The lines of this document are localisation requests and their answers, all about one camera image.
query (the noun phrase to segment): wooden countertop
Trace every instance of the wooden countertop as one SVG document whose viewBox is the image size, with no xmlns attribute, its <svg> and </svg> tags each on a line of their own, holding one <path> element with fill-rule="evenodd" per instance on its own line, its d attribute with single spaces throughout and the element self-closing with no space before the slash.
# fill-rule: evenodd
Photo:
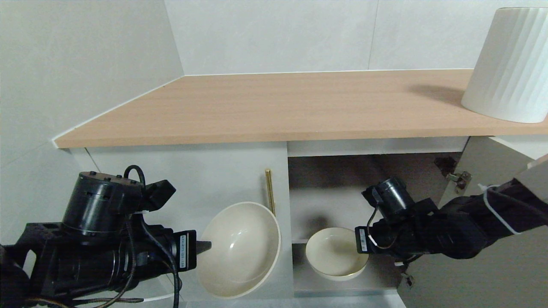
<svg viewBox="0 0 548 308">
<path fill-rule="evenodd" d="M 187 76 L 57 138 L 59 147 L 548 134 L 460 99 L 472 70 Z"/>
</svg>

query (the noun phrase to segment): open cabinet door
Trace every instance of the open cabinet door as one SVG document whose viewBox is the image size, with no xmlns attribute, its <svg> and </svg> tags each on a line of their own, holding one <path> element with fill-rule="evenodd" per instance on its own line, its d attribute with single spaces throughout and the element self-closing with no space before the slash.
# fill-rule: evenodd
<svg viewBox="0 0 548 308">
<path fill-rule="evenodd" d="M 472 180 L 465 196 L 481 193 L 478 183 L 502 184 L 532 159 L 489 137 L 470 137 L 456 167 Z M 440 205 L 458 194 L 450 182 Z M 410 264 L 398 293 L 407 308 L 548 307 L 548 227 L 498 240 L 468 260 L 423 255 Z"/>
</svg>

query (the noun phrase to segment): label sticker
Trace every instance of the label sticker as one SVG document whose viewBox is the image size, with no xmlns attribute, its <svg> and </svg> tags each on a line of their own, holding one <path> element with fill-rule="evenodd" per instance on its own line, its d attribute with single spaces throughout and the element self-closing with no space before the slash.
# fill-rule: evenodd
<svg viewBox="0 0 548 308">
<path fill-rule="evenodd" d="M 367 251 L 366 231 L 364 229 L 359 230 L 359 241 L 362 244 L 362 251 Z"/>
<path fill-rule="evenodd" d="M 179 267 L 186 267 L 186 235 L 179 237 Z"/>
</svg>

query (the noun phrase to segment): white bowl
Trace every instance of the white bowl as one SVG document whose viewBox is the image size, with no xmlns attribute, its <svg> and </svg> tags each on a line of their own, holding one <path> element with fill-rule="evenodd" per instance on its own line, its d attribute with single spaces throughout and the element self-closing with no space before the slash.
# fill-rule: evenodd
<svg viewBox="0 0 548 308">
<path fill-rule="evenodd" d="M 281 246 L 278 221 L 269 209 L 241 202 L 222 210 L 201 241 L 210 250 L 198 255 L 198 280 L 218 298 L 237 298 L 257 289 L 270 275 Z"/>
<path fill-rule="evenodd" d="M 308 240 L 306 258 L 320 276 L 345 281 L 363 272 L 369 255 L 358 253 L 354 231 L 327 228 L 316 232 Z"/>
</svg>

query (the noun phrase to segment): cabinet door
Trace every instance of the cabinet door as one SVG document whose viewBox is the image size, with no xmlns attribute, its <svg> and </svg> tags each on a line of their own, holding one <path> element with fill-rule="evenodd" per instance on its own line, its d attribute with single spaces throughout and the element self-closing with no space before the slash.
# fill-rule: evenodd
<svg viewBox="0 0 548 308">
<path fill-rule="evenodd" d="M 104 173 L 122 174 L 139 165 L 147 183 L 167 179 L 177 189 L 160 210 L 145 215 L 149 224 L 196 230 L 198 239 L 218 212 L 231 204 L 253 201 L 267 206 L 265 168 L 272 169 L 276 218 L 282 249 L 270 277 L 250 299 L 293 296 L 289 178 L 285 142 L 90 148 L 92 159 Z M 198 283 L 196 271 L 180 274 L 186 301 L 214 300 Z"/>
<path fill-rule="evenodd" d="M 457 165 L 472 181 L 465 195 L 481 193 L 478 183 L 502 184 L 532 161 L 488 137 L 471 137 Z M 441 205 L 456 197 L 450 182 Z M 548 228 L 545 226 L 498 240 L 469 260 L 442 254 L 424 255 L 410 264 L 410 287 L 398 293 L 407 308 L 547 307 Z"/>
</svg>

